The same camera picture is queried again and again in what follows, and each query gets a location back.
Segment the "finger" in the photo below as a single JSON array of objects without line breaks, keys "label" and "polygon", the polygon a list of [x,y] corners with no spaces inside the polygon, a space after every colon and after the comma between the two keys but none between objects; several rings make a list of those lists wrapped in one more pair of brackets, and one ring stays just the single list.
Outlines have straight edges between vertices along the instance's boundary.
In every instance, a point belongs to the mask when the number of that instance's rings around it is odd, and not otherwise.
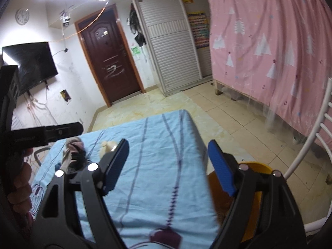
[{"label": "finger", "polygon": [[11,204],[18,205],[21,202],[27,200],[32,193],[30,185],[26,185],[16,190],[16,192],[10,193],[8,195],[8,201]]},{"label": "finger", "polygon": [[27,157],[27,156],[31,155],[33,152],[34,152],[33,148],[28,148],[25,150],[23,157]]},{"label": "finger", "polygon": [[23,163],[21,173],[14,179],[14,185],[16,188],[21,188],[28,184],[31,177],[32,169],[26,162]]},{"label": "finger", "polygon": [[26,201],[20,203],[19,205],[14,205],[13,209],[19,214],[27,214],[29,210],[32,208],[31,200],[27,199]]}]

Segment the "wall clock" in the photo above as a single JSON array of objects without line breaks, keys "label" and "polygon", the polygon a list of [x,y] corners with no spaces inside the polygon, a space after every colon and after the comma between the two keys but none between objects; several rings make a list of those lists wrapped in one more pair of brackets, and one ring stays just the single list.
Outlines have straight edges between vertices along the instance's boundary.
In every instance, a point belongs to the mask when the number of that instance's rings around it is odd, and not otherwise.
[{"label": "wall clock", "polygon": [[17,10],[15,18],[18,24],[26,25],[30,18],[29,10],[27,10],[26,8],[20,8],[19,10]]}]

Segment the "yellow trash bin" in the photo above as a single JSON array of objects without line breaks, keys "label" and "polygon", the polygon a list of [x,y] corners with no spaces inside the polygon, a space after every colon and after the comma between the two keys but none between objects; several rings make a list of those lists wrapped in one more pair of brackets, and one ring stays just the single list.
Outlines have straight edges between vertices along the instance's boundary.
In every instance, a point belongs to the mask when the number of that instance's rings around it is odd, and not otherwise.
[{"label": "yellow trash bin", "polygon": [[[247,164],[255,172],[271,174],[273,171],[268,165],[265,165],[263,163],[259,162],[241,162],[241,163]],[[208,175],[208,179],[209,179],[213,203],[218,215],[218,222],[222,224],[230,209],[233,198],[222,190],[218,177],[214,171]],[[245,234],[243,236],[242,242],[251,239],[255,234],[259,210],[261,206],[261,199],[262,199],[262,193],[256,192],[253,200],[253,205],[248,225]]]}]

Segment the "television screen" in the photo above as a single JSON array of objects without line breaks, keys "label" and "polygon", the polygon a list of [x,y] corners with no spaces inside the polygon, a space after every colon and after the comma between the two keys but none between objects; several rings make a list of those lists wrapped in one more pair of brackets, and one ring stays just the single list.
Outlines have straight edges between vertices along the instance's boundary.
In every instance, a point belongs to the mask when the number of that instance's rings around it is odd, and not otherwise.
[{"label": "television screen", "polygon": [[3,47],[2,59],[19,66],[20,95],[58,74],[48,42]]}]

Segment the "white metal chair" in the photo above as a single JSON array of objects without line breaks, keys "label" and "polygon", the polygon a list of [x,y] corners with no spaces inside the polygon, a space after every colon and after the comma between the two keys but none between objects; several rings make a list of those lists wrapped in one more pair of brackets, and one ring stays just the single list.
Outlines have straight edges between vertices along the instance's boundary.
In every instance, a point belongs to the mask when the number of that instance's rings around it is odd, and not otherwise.
[{"label": "white metal chair", "polygon": [[[321,106],[320,111],[318,113],[318,117],[316,119],[316,122],[315,122],[315,124],[314,124],[314,126],[313,126],[306,142],[304,143],[303,147],[301,148],[300,152],[296,156],[295,160],[293,161],[293,163],[291,164],[289,169],[286,171],[286,173],[284,175],[284,178],[286,180],[290,177],[290,175],[299,166],[299,164],[301,163],[303,158],[308,153],[308,151],[310,149],[310,146],[313,144],[313,142],[316,138],[318,138],[319,141],[322,143],[323,147],[325,148],[325,150],[326,150],[326,152],[327,152],[327,154],[328,154],[328,156],[329,156],[329,158],[332,162],[332,152],[331,152],[330,148],[328,147],[328,145],[326,144],[326,142],[323,140],[322,136],[318,133],[321,129],[323,129],[328,134],[328,136],[332,139],[332,133],[324,125],[325,119],[328,120],[329,122],[332,122],[332,117],[329,114],[327,114],[329,108],[332,108],[332,103],[330,102],[331,98],[332,98],[332,79],[329,78],[328,81],[327,81],[327,86],[326,86],[326,91],[325,91],[323,103],[322,103],[322,106]],[[311,231],[321,229],[322,226],[325,224],[327,218],[330,216],[331,211],[332,211],[332,201],[331,201],[330,208],[329,208],[327,216],[324,217],[324,218],[321,218],[320,220],[317,220],[315,222],[305,224],[304,225],[305,232],[308,233],[308,232],[311,232]]]}]

